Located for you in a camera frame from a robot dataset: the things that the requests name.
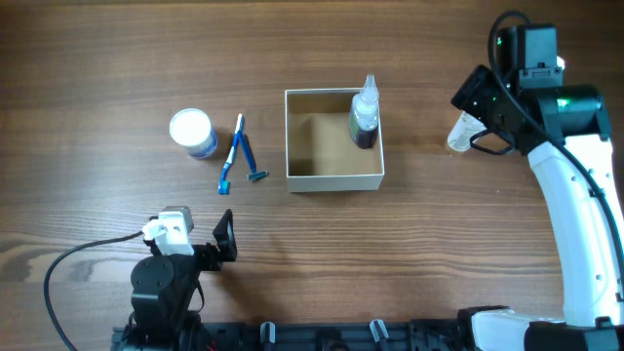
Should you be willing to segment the white squeeze tube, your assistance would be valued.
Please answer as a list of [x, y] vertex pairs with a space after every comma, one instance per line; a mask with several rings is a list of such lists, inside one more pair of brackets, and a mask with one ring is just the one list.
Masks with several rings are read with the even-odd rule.
[[470, 138], [486, 126], [466, 111], [462, 111], [447, 137], [446, 149], [451, 154], [463, 154], [471, 148]]

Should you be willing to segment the white lidded blue jar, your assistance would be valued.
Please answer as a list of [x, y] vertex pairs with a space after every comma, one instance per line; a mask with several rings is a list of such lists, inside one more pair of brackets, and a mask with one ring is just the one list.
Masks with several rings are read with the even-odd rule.
[[210, 117], [197, 108], [177, 112], [170, 122], [170, 136], [185, 152], [198, 159], [212, 156], [218, 141]]

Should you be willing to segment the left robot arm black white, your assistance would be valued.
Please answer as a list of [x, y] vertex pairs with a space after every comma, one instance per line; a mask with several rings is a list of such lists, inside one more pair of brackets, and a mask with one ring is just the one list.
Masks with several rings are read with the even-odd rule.
[[166, 207], [142, 227], [151, 256], [131, 273], [134, 308], [117, 341], [118, 350], [217, 350], [200, 311], [189, 308], [194, 293], [204, 298], [199, 276], [237, 259], [233, 213], [226, 210], [214, 228], [215, 243], [193, 245], [186, 206]]

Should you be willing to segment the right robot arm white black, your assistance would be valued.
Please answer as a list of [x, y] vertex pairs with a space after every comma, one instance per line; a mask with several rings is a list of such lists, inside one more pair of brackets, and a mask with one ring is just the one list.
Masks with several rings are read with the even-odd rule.
[[623, 215], [612, 175], [611, 125], [602, 95], [567, 86], [551, 24], [496, 22], [488, 65], [475, 68], [452, 104], [460, 117], [447, 147], [479, 149], [500, 137], [528, 159], [553, 227], [564, 283], [563, 314], [511, 308], [459, 313], [475, 350], [619, 350], [623, 346]]

